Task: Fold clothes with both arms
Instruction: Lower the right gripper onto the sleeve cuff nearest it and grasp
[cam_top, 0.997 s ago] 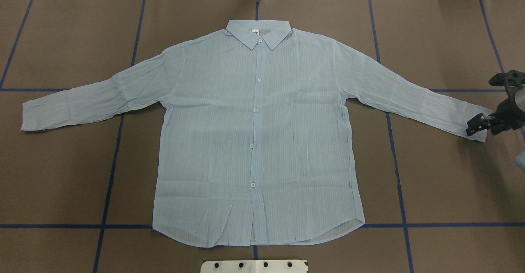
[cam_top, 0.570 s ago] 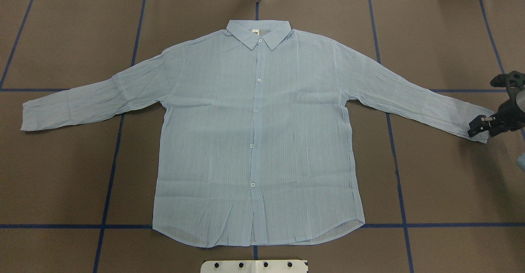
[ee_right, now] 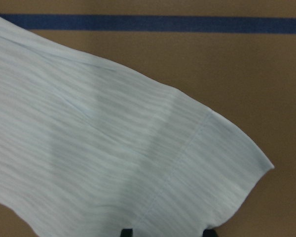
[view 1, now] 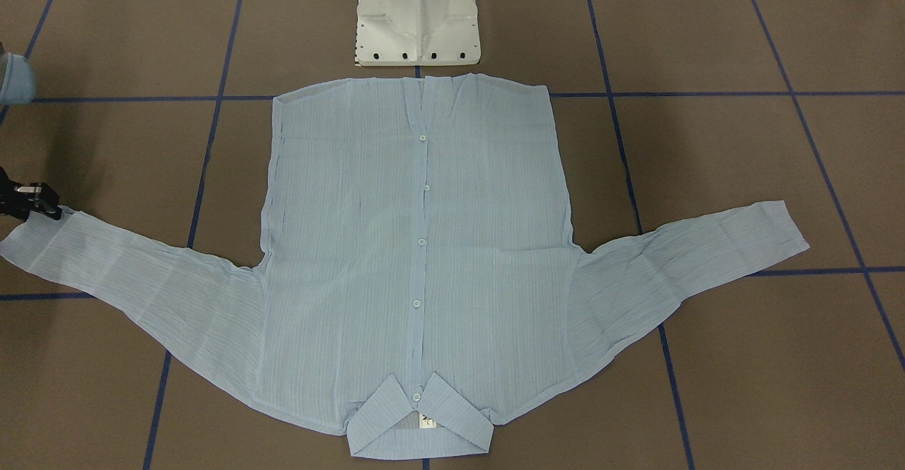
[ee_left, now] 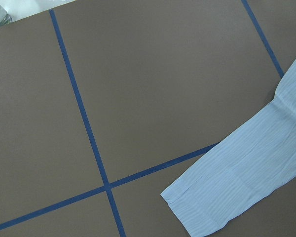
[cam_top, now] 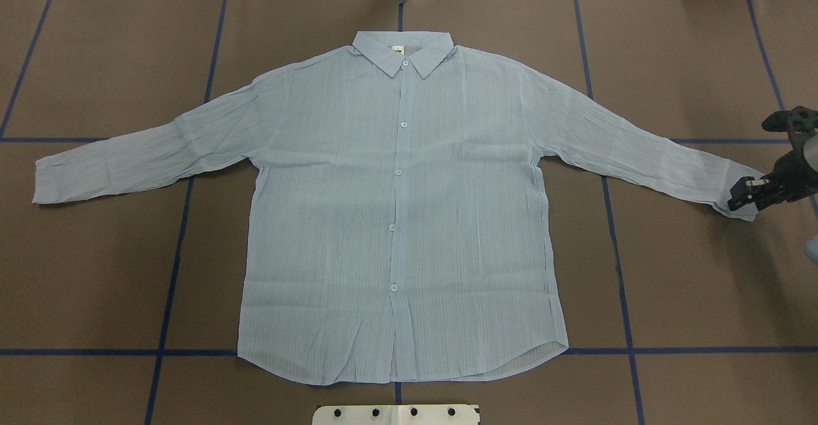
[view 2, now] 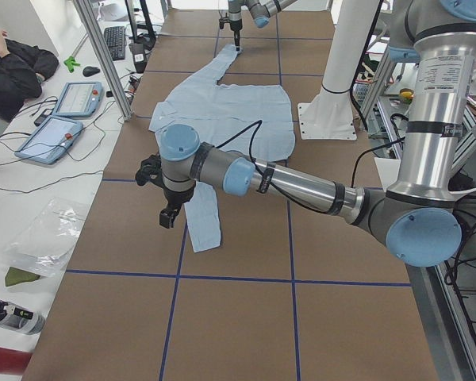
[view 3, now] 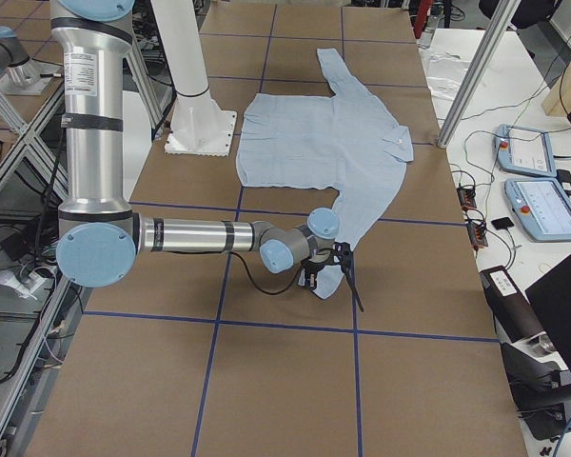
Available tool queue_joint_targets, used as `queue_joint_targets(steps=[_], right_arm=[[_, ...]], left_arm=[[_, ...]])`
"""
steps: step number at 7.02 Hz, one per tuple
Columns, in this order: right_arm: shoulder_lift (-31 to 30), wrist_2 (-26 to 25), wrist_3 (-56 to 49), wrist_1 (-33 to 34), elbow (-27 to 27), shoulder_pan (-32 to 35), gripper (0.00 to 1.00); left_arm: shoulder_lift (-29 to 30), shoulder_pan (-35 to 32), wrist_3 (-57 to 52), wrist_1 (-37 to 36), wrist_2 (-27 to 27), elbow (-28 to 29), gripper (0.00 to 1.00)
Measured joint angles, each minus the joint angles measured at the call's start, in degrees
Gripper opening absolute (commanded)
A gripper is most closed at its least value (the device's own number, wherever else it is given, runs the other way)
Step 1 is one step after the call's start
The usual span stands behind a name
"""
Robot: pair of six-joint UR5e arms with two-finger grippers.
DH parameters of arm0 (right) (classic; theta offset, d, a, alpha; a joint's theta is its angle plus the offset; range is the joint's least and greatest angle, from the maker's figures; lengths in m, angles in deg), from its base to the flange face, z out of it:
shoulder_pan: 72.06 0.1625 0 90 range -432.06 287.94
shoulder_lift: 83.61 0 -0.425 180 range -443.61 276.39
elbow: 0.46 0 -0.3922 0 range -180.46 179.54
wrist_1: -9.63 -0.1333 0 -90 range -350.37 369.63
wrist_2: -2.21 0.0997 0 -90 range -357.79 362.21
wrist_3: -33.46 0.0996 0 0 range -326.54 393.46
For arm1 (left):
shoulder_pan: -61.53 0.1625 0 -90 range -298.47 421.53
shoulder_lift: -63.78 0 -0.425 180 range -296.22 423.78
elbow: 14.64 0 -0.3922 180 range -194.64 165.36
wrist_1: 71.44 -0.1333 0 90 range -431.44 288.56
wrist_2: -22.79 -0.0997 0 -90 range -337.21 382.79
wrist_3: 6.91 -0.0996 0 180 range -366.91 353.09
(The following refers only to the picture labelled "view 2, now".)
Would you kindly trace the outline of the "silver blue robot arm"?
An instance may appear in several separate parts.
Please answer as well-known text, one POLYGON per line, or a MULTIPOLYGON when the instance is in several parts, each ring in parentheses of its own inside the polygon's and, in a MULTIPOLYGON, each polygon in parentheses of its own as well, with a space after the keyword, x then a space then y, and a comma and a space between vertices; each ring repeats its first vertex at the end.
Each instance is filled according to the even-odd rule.
POLYGON ((286 7, 295 3, 296 0, 270 0, 265 4, 256 0, 228 0, 228 11, 219 19, 219 28, 223 30, 229 24, 233 31, 234 44, 237 52, 240 47, 240 32, 243 28, 242 8, 245 6, 255 22, 257 28, 263 28, 269 23, 271 17, 282 12, 286 7))
MULTIPOLYGON (((237 58, 223 47, 217 56, 179 84, 155 108, 151 129, 169 125, 197 130, 201 141, 228 154, 244 154, 344 180, 367 140, 302 140, 290 120, 290 97, 304 94, 307 78, 269 79, 248 72, 250 83, 231 83, 237 58)), ((152 251, 180 258, 188 275, 283 277, 293 262, 301 278, 406 280, 405 265, 368 233, 342 218, 315 213, 280 194, 249 191, 243 197, 200 183, 186 204, 179 227, 156 228, 152 251)))

